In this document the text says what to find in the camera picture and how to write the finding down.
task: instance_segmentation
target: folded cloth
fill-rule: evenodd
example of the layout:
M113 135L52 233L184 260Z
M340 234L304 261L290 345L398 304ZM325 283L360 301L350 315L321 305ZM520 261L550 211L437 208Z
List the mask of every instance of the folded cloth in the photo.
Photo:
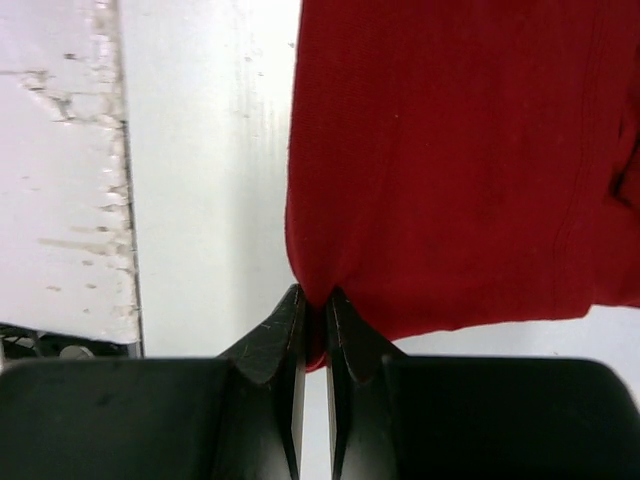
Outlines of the folded cloth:
M304 0L309 301L341 287L389 339L640 305L639 40L637 0Z

